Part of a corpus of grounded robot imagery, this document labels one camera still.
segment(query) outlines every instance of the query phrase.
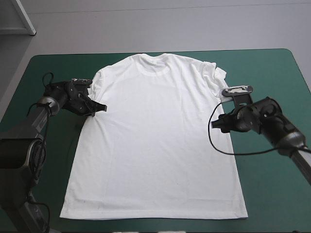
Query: white t-shirt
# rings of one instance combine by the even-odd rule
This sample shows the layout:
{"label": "white t-shirt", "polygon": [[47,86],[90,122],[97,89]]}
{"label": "white t-shirt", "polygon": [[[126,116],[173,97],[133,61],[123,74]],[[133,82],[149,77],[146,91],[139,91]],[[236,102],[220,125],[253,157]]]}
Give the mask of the white t-shirt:
{"label": "white t-shirt", "polygon": [[[234,156],[207,122],[226,87],[215,63],[136,54],[99,70],[61,217],[247,217]],[[214,119],[222,114],[222,107]],[[211,131],[233,152],[230,134]]]}

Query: cable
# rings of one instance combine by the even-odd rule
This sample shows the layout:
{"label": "cable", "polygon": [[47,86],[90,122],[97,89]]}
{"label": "cable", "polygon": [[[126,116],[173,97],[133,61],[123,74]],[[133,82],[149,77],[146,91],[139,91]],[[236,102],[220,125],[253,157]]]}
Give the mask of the cable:
{"label": "cable", "polygon": [[47,86],[44,84],[44,80],[45,80],[45,77],[48,75],[48,74],[51,74],[51,79],[49,81],[49,84],[52,83],[52,80],[54,79],[54,74],[52,72],[47,72],[45,73],[43,76],[42,76],[42,83],[44,85],[45,88],[47,88]]}
{"label": "cable", "polygon": [[50,102],[39,105],[39,106],[44,106],[46,111],[47,111],[47,123],[46,123],[45,131],[44,131],[44,136],[43,136],[43,140],[42,140],[42,144],[41,144],[41,148],[40,148],[40,154],[39,154],[37,166],[35,167],[35,179],[36,180],[38,179],[38,177],[36,175],[37,175],[39,166],[41,164],[42,152],[43,152],[43,149],[45,149],[45,142],[46,142],[46,138],[47,138],[47,135],[48,135],[49,120],[50,120],[50,113],[51,113],[49,105],[50,105]]}
{"label": "cable", "polygon": [[304,151],[304,152],[306,152],[306,153],[311,154],[311,150],[310,150],[310,149],[298,148],[297,150],[301,150],[301,151]]}
{"label": "cable", "polygon": [[47,210],[48,210],[48,220],[47,220],[47,228],[46,228],[45,232],[49,233],[49,231],[50,231],[50,219],[51,219],[51,211],[50,211],[49,206],[46,203],[43,203],[43,202],[32,201],[31,200],[31,196],[30,196],[30,191],[29,191],[28,196],[27,196],[27,202],[32,204],[32,205],[43,205],[43,206],[45,206],[47,208]]}
{"label": "cable", "polygon": [[30,106],[29,106],[29,108],[28,108],[28,112],[27,112],[27,115],[26,115],[26,116],[28,116],[28,115],[29,115],[30,110],[31,110],[31,109],[32,109],[32,107],[34,107],[36,104],[37,104],[37,103],[33,103],[32,105],[30,105]]}
{"label": "cable", "polygon": [[210,115],[210,118],[209,118],[209,121],[208,121],[208,128],[207,128],[207,131],[208,131],[208,138],[209,138],[209,142],[210,144],[214,147],[215,150],[217,150],[218,152],[220,153],[223,153],[223,154],[227,154],[227,155],[254,155],[254,154],[265,154],[265,153],[268,153],[268,152],[271,152],[271,151],[274,151],[274,150],[278,150],[280,148],[272,148],[272,149],[269,149],[269,150],[262,150],[262,151],[257,151],[257,152],[250,152],[250,153],[228,153],[228,152],[224,152],[218,148],[215,147],[215,145],[213,144],[212,142],[212,139],[210,137],[210,122],[212,120],[212,117],[216,111],[216,109],[218,108],[219,105],[221,105],[222,103],[220,102],[219,104],[216,105],[216,107],[214,108],[214,111],[212,112],[212,114]]}
{"label": "cable", "polygon": [[[34,179],[37,180],[37,179],[38,179],[38,177],[37,177],[38,169],[40,168],[41,164],[45,161],[45,158],[46,158],[45,142],[46,142],[46,138],[47,138],[47,135],[48,135],[48,128],[49,128],[49,120],[50,120],[51,110],[50,110],[50,106],[49,106],[49,105],[50,105],[50,102],[45,103],[45,104],[34,103],[34,104],[32,104],[32,105],[29,107],[29,110],[28,110],[27,115],[29,114],[31,108],[32,108],[35,104],[37,104],[38,106],[44,107],[44,108],[46,109],[46,111],[47,111],[46,128],[45,128],[43,140],[42,140],[41,147],[40,147],[39,158],[38,158],[38,160],[36,161],[36,160],[35,160],[35,154],[34,154],[34,158],[31,160],[31,163],[32,163],[31,167],[33,167]],[[44,159],[43,159],[43,161],[41,162],[43,150],[44,150]],[[27,195],[27,202],[30,203],[30,204],[33,204],[33,205],[44,205],[44,206],[47,208],[47,210],[48,210],[48,220],[47,220],[47,228],[46,228],[46,233],[48,233],[48,232],[50,231],[50,219],[51,219],[51,211],[50,211],[50,208],[49,208],[49,206],[48,206],[47,204],[45,204],[45,203],[43,203],[43,202],[31,201],[30,192],[31,192],[31,188],[29,189],[29,192],[28,192],[28,195]]]}

